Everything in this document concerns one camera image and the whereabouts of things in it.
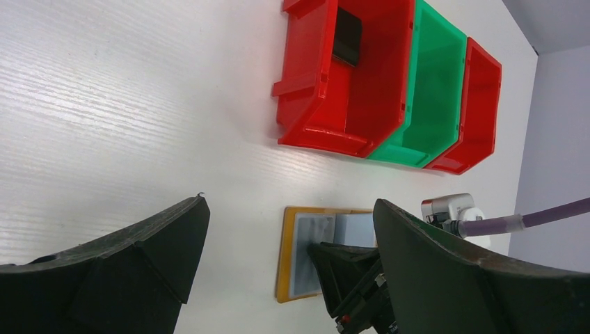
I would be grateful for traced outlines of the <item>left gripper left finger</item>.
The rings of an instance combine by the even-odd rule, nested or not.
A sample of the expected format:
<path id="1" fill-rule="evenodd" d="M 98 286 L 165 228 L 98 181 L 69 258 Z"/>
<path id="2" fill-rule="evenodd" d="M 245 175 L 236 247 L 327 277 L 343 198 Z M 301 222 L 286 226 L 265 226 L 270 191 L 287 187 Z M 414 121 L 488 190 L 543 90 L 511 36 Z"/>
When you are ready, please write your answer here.
<path id="1" fill-rule="evenodd" d="M 210 210 L 187 198 L 126 228 L 1 266 L 2 333 L 173 333 Z"/>

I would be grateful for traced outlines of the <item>red bin with black card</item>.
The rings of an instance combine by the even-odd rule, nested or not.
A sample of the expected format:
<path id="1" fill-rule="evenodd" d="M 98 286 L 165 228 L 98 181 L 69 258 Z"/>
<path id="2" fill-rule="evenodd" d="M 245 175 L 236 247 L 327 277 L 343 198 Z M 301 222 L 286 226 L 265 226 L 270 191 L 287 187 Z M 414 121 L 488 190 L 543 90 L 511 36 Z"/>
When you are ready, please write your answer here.
<path id="1" fill-rule="evenodd" d="M 360 59 L 332 57 L 337 9 L 362 21 Z M 414 1 L 285 1 L 278 100 L 281 145 L 368 157 L 406 112 Z"/>

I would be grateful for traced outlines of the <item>green plastic bin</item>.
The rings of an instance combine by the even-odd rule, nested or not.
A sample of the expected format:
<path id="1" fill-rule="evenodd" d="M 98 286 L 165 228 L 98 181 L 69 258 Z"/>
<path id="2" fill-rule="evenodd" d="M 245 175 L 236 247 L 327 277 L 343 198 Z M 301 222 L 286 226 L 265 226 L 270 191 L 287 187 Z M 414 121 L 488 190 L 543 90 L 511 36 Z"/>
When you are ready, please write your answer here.
<path id="1" fill-rule="evenodd" d="M 426 1 L 416 1 L 406 112 L 370 160 L 423 168 L 459 138 L 467 36 Z"/>

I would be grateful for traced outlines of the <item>red bin with gold card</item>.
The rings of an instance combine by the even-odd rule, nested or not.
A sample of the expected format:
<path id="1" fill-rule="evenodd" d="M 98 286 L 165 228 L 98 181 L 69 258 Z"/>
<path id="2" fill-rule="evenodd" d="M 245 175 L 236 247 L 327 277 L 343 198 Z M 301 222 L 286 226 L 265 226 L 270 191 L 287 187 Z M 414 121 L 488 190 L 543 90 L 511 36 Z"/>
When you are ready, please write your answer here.
<path id="1" fill-rule="evenodd" d="M 461 175 L 494 153 L 502 64 L 467 38 L 457 142 L 424 168 Z"/>

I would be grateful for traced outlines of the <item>yellow leather card holder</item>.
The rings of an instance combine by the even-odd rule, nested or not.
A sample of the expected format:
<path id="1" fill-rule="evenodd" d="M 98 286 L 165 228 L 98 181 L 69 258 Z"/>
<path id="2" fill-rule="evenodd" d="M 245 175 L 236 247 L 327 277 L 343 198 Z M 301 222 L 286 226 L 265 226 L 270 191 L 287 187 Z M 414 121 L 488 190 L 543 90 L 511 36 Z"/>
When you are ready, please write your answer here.
<path id="1" fill-rule="evenodd" d="M 317 270 L 308 254 L 308 246 L 321 242 L 375 247 L 372 210 L 287 207 L 283 216 L 275 290 L 278 303 L 321 293 Z"/>

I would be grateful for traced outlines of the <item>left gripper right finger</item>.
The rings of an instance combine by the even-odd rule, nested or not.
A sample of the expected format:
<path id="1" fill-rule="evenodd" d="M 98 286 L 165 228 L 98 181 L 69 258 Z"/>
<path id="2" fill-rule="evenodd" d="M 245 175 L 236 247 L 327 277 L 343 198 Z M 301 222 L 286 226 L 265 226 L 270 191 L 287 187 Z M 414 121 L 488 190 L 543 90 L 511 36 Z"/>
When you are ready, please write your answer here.
<path id="1" fill-rule="evenodd" d="M 588 333 L 589 275 L 507 257 L 391 202 L 373 211 L 402 333 Z"/>

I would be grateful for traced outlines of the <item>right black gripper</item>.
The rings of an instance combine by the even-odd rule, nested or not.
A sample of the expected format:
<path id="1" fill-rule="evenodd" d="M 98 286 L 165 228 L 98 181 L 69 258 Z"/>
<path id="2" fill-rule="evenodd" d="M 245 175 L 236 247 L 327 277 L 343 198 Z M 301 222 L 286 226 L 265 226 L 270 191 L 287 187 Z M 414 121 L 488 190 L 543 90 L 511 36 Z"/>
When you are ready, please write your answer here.
<path id="1" fill-rule="evenodd" d="M 307 252 L 338 333 L 399 332 L 384 274 L 369 273 L 379 259 L 377 248 L 321 242 Z"/>

